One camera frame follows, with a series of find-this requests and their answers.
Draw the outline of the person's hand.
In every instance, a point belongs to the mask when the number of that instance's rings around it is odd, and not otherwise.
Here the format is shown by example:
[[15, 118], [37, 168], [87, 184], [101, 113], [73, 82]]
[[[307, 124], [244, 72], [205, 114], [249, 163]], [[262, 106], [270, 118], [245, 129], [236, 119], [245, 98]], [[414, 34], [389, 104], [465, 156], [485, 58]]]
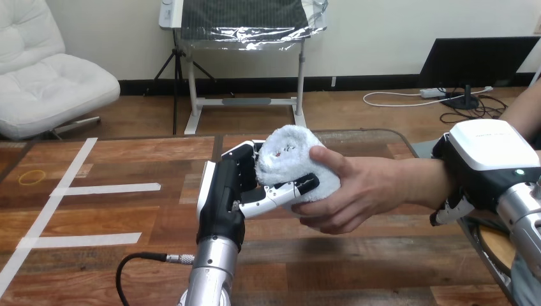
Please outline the person's hand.
[[407, 190], [400, 182], [403, 161], [345, 157], [323, 147], [313, 147], [310, 157], [332, 170], [341, 187], [323, 200], [292, 206], [305, 226], [331, 235], [349, 233], [371, 216], [393, 210], [406, 199]]

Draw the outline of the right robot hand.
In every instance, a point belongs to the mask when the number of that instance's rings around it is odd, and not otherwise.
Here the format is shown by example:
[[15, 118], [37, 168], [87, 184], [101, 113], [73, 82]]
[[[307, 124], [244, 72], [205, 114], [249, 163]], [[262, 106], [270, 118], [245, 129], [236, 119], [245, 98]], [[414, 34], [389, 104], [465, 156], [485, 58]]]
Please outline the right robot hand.
[[430, 216], [439, 226], [472, 210], [496, 212], [501, 195], [516, 184], [535, 182], [540, 160], [507, 122], [476, 119], [457, 123], [436, 142], [431, 157], [444, 162], [457, 186]]

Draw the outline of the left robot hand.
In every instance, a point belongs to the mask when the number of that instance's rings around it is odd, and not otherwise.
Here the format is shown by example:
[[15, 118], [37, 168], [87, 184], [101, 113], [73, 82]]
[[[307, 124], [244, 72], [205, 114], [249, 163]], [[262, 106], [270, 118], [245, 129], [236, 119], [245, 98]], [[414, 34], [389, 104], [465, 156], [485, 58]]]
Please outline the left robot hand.
[[292, 181], [260, 185], [255, 164], [263, 140], [248, 140], [226, 151], [217, 162], [207, 161], [197, 202], [196, 242], [226, 238], [241, 250], [245, 220], [290, 204], [320, 185], [309, 173]]

